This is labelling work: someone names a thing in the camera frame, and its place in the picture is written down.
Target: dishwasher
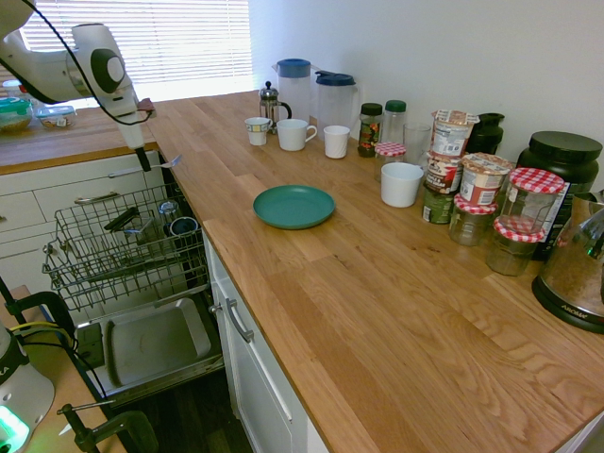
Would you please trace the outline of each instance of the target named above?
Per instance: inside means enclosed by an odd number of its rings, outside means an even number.
[[[224,367],[201,228],[175,183],[55,219],[42,271],[75,321],[99,394],[117,407]]]

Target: cabinet handle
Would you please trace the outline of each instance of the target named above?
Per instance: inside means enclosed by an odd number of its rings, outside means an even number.
[[[93,198],[82,198],[81,196],[74,201],[77,205],[91,205],[92,203],[98,203],[99,201],[110,200],[111,198],[116,198],[121,196],[116,192],[109,192],[107,195],[94,196]]]
[[[254,331],[244,330],[243,327],[237,322],[237,319],[235,319],[235,313],[233,312],[233,307],[235,307],[236,305],[237,301],[235,299],[226,300],[226,311],[228,311],[228,317],[233,323],[233,326],[235,326],[239,334],[242,336],[243,340],[246,343],[252,343],[252,340],[254,339]]]

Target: dishwasher rack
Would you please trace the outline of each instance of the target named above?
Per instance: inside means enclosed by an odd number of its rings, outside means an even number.
[[[169,302],[207,286],[201,229],[171,235],[159,215],[167,200],[176,201],[182,215],[193,217],[176,184],[113,193],[109,199],[55,213],[55,238],[46,246],[42,271],[69,310],[144,292],[157,303]],[[105,229],[132,208],[138,214],[120,230]]]

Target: green light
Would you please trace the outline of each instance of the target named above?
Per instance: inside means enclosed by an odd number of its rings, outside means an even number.
[[[0,406],[0,428],[7,434],[6,438],[0,441],[0,447],[10,445],[10,450],[7,453],[12,453],[21,448],[29,435],[29,426],[23,423],[6,406]]]

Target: white cup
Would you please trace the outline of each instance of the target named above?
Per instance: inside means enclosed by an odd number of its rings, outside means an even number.
[[[270,125],[271,120],[269,118],[264,118],[262,116],[247,118],[245,120],[245,127],[247,128],[249,142],[256,146],[266,144],[266,131]]]
[[[307,131],[310,129],[314,129],[314,133],[307,137]],[[308,140],[317,135],[317,128],[309,126],[304,120],[281,120],[277,122],[277,135],[281,149],[299,151],[304,149]]]
[[[424,171],[417,165],[403,162],[387,163],[381,167],[381,199],[395,208],[407,208],[415,203]]]
[[[346,155],[350,129],[346,126],[327,126],[325,134],[325,155],[332,159],[341,159]]]

